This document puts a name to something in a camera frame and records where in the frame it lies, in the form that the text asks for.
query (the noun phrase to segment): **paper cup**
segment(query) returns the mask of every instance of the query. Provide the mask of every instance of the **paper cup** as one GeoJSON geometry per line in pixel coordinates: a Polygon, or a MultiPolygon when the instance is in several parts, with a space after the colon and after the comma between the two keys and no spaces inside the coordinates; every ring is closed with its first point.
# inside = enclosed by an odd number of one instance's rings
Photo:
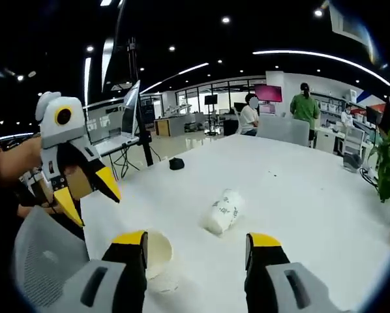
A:
{"type": "Polygon", "coordinates": [[[155,230],[148,230],[147,269],[145,276],[150,291],[171,293],[178,287],[177,270],[173,247],[169,239],[155,230]]]}
{"type": "Polygon", "coordinates": [[[226,189],[210,208],[204,219],[204,228],[221,235],[244,213],[245,201],[234,190],[226,189]]]}

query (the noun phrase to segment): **person in white shirt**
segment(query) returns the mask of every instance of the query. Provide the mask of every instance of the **person in white shirt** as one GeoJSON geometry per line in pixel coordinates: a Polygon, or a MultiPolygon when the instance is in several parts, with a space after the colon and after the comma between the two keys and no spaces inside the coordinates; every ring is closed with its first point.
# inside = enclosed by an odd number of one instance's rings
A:
{"type": "Polygon", "coordinates": [[[249,93],[245,99],[247,105],[240,112],[241,133],[247,136],[255,136],[259,126],[259,115],[257,112],[259,98],[254,93],[249,93]]]}
{"type": "Polygon", "coordinates": [[[346,105],[346,109],[341,112],[341,123],[343,123],[344,131],[347,127],[353,127],[353,117],[350,114],[352,106],[350,104],[346,105]]]}

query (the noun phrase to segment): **red monitor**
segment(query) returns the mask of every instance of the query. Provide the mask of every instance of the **red monitor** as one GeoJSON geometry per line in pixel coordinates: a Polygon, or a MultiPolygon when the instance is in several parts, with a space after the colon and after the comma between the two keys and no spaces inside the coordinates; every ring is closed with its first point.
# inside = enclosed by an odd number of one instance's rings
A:
{"type": "Polygon", "coordinates": [[[261,101],[282,102],[282,88],[279,86],[255,85],[254,92],[261,101]]]}

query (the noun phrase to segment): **floor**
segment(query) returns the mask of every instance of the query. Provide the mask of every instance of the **floor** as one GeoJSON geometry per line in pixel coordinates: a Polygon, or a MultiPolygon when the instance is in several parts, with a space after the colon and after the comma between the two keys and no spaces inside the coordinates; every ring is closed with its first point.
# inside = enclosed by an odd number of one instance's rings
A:
{"type": "MultiPolygon", "coordinates": [[[[193,148],[200,147],[204,144],[211,143],[212,141],[218,140],[223,137],[223,135],[218,135],[214,137],[206,136],[204,134],[204,131],[188,132],[182,136],[177,137],[163,137],[152,134],[153,141],[150,143],[150,146],[159,155],[161,160],[167,160],[169,158],[175,157],[179,153],[183,153],[193,148]]],[[[151,154],[153,156],[154,163],[160,162],[159,157],[156,156],[153,151],[151,151],[151,154]]],[[[128,161],[138,169],[143,169],[147,167],[142,146],[134,145],[130,147],[127,155],[128,161]]],[[[119,151],[113,153],[111,155],[111,158],[113,162],[115,162],[118,158],[120,158],[120,156],[121,152],[119,151]]],[[[110,158],[108,156],[102,158],[102,161],[105,163],[105,165],[111,167],[110,158]]],[[[119,165],[115,165],[115,170],[117,171],[118,176],[120,176],[121,174],[122,163],[124,163],[124,161],[123,159],[120,159],[117,162],[117,164],[119,165]]],[[[125,176],[135,173],[136,171],[137,170],[134,169],[132,166],[129,166],[125,176]]]]}

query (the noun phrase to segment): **person in green shirt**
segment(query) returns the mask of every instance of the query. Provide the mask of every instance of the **person in green shirt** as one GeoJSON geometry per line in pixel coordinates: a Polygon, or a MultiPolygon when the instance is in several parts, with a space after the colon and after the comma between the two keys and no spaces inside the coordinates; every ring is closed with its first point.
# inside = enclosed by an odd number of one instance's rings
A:
{"type": "Polygon", "coordinates": [[[320,116],[320,109],[317,102],[310,97],[310,87],[307,83],[301,84],[301,93],[293,97],[291,102],[291,113],[294,119],[300,119],[310,123],[308,140],[312,142],[315,137],[315,120],[320,116]]]}

